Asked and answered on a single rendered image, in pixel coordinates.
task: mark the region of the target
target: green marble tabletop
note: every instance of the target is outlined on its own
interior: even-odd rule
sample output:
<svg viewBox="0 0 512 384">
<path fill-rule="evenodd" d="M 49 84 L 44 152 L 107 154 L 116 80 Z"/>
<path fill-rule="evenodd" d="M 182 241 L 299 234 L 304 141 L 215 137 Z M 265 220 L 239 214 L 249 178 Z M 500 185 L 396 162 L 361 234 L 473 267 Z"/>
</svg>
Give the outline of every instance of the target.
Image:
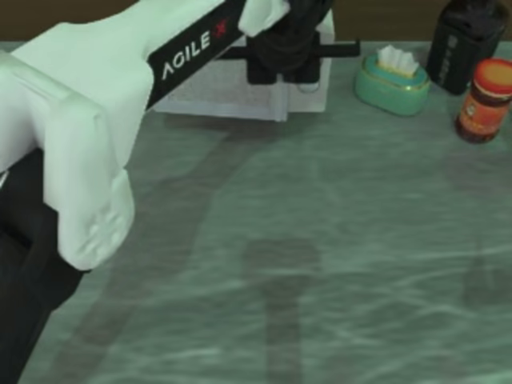
<svg viewBox="0 0 512 384">
<path fill-rule="evenodd" d="M 21 384 L 511 383 L 509 123 L 474 146 L 437 87 L 415 118 L 361 104 L 360 60 L 324 114 L 148 114 L 130 237 Z"/>
</svg>

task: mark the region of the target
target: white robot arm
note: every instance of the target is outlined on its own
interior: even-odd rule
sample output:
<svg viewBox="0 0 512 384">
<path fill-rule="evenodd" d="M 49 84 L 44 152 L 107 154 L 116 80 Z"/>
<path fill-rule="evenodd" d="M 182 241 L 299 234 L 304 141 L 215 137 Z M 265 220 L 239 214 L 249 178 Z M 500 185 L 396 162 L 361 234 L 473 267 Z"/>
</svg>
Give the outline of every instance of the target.
<svg viewBox="0 0 512 384">
<path fill-rule="evenodd" d="M 286 0 L 141 0 L 0 54 L 0 172 L 44 151 L 44 199 L 69 264 L 92 270 L 127 236 L 125 166 L 148 106 L 289 9 Z"/>
</svg>

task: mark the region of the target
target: black band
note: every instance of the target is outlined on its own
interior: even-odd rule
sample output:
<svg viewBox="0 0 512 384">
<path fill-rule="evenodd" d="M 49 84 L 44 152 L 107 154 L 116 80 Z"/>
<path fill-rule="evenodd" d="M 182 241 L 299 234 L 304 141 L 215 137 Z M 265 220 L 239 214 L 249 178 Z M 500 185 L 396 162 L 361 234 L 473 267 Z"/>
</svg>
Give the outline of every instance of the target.
<svg viewBox="0 0 512 384">
<path fill-rule="evenodd" d="M 58 255 L 58 215 L 43 201 L 43 153 L 10 170 L 0 189 L 0 383 L 17 384 L 48 317 L 83 272 Z"/>
</svg>

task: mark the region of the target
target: jar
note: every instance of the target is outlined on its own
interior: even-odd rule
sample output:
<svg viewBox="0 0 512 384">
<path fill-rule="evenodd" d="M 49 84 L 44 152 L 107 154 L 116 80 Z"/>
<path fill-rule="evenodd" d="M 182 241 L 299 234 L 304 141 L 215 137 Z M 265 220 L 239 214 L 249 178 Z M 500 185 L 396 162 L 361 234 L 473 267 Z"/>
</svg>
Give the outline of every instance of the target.
<svg viewBox="0 0 512 384">
<path fill-rule="evenodd" d="M 472 143 L 496 137 L 512 101 L 512 62 L 500 58 L 481 61 L 470 91 L 455 120 L 458 135 Z"/>
</svg>

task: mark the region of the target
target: black bottle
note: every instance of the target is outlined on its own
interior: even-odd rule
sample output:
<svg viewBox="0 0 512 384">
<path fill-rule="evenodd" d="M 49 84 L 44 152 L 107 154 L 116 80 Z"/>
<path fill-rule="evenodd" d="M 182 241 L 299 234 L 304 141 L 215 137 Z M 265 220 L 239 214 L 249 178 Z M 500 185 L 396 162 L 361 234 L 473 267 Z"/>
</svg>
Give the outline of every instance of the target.
<svg viewBox="0 0 512 384">
<path fill-rule="evenodd" d="M 426 71 L 451 94 L 466 92 L 481 60 L 494 55 L 509 13 L 498 0 L 452 0 L 441 12 Z"/>
</svg>

